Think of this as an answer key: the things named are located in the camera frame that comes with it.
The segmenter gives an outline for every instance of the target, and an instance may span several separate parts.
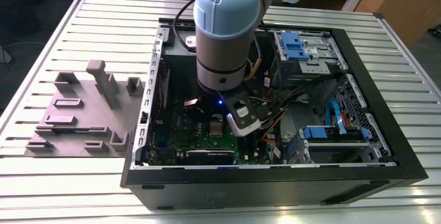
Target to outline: black cable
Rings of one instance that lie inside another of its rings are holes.
[[[343,73],[335,73],[335,74],[330,74],[326,76],[320,76],[316,77],[315,79],[312,79],[307,84],[302,85],[300,87],[298,87],[296,89],[294,89],[287,95],[286,97],[282,99],[276,109],[274,111],[276,111],[276,113],[272,115],[272,117],[270,117],[263,123],[262,126],[264,126],[267,123],[270,123],[274,119],[276,119],[279,117],[279,115],[283,114],[286,108],[288,107],[288,102],[291,100],[295,100],[299,96],[302,96],[303,94],[307,93],[308,89],[311,89],[315,85],[318,85],[320,82],[328,80],[328,79],[338,79],[343,76]]]
[[[268,28],[264,25],[263,20],[262,20],[260,24],[262,24],[262,27],[263,27],[263,30],[264,30],[264,34],[267,35],[267,37],[270,39],[270,43],[271,43],[271,47],[272,47],[272,51],[274,51],[274,56],[275,56],[274,60],[275,60],[275,63],[276,63],[278,89],[276,89],[275,96],[274,96],[274,103],[276,103],[276,99],[278,99],[278,96],[279,96],[279,93],[280,93],[280,90],[282,90],[280,55],[276,52],[275,41],[274,41],[274,38],[270,34]]]
[[[267,9],[267,2],[264,0],[260,0],[260,2],[262,2],[262,5],[263,5],[263,10],[266,10]]]
[[[2,48],[2,47],[1,47],[1,53],[2,53],[2,55],[1,55],[1,60],[2,60],[1,64],[6,64],[6,59],[5,59],[5,50],[4,50],[4,48]]]
[[[254,44],[255,44],[255,49],[256,49],[256,58],[263,59],[262,58],[262,48],[260,48],[260,44],[259,44],[259,41],[256,40],[255,35],[252,35],[252,39],[254,39]]]
[[[181,44],[181,46],[185,48],[185,50],[191,53],[195,53],[195,47],[188,47],[188,45],[185,44],[184,40],[181,39],[181,37],[179,36],[177,34],[177,31],[176,31],[176,22],[177,22],[177,19],[181,15],[181,13],[184,12],[184,10],[188,8],[188,6],[193,3],[193,0],[191,0],[185,5],[184,7],[180,9],[180,11],[177,12],[176,14],[176,17],[173,18],[172,20],[172,33],[173,35],[176,36],[177,38],[177,41],[179,43]]]
[[[274,161],[275,164],[282,164],[283,162],[283,141],[282,141],[282,130],[280,130],[280,122],[274,126],[274,138],[275,138],[275,147],[279,150],[280,158],[276,157]]]

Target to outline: open pc case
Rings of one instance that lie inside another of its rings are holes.
[[[171,25],[160,20],[121,177],[149,209],[350,203],[427,177],[343,30],[258,27],[267,60],[246,85],[258,113],[275,88],[302,94],[278,128],[266,120],[262,130],[235,137],[221,98],[200,90],[195,54]],[[176,28],[195,44],[193,23]]]

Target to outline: blue plastic latch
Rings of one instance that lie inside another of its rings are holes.
[[[311,138],[327,138],[326,130],[323,127],[310,127]]]
[[[327,139],[327,134],[326,134],[326,130],[324,130],[323,127],[306,127],[306,128],[303,128],[303,136],[304,136],[304,139],[308,139],[308,138]]]
[[[286,51],[287,60],[308,60],[310,56],[304,52],[304,43],[296,33],[282,33],[280,43]]]
[[[364,141],[367,141],[368,137],[370,137],[370,133],[368,133],[368,130],[364,129],[363,127],[360,128],[360,134],[363,136]]]
[[[306,128],[303,128],[303,137],[304,137],[304,139],[310,139],[310,137],[311,137],[311,132],[310,132],[310,129],[306,127]]]
[[[336,119],[336,126],[338,126],[338,129],[339,129],[339,133],[342,135],[344,135],[347,132],[346,132],[346,129],[344,129],[344,123],[343,123],[343,118],[342,118],[342,115],[339,113],[339,105],[336,103],[335,100],[330,100],[326,104],[326,109],[324,109],[324,120],[326,120],[326,125],[334,125],[331,123],[331,108],[334,108],[334,113],[335,113],[335,119]]]

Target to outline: black computer chassis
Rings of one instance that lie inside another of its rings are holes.
[[[183,29],[193,29],[191,21],[180,22],[185,24]],[[427,178],[344,30],[276,25],[268,27],[331,33],[367,102],[368,112],[393,152],[387,159],[398,166],[291,168],[274,165],[270,169],[129,170],[131,142],[120,186],[133,192],[149,209],[351,203],[387,188],[407,186]]]

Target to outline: slotted metal surface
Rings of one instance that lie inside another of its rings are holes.
[[[350,205],[148,211],[119,187],[121,158],[22,157],[42,117],[58,71],[79,79],[89,59],[105,60],[116,80],[145,80],[157,18],[173,18],[183,1],[74,0],[0,118],[0,219],[70,223],[437,223],[441,210],[441,105],[438,89],[387,23],[368,13],[272,7],[267,23],[346,30],[429,179]],[[191,18],[191,10],[183,18]]]

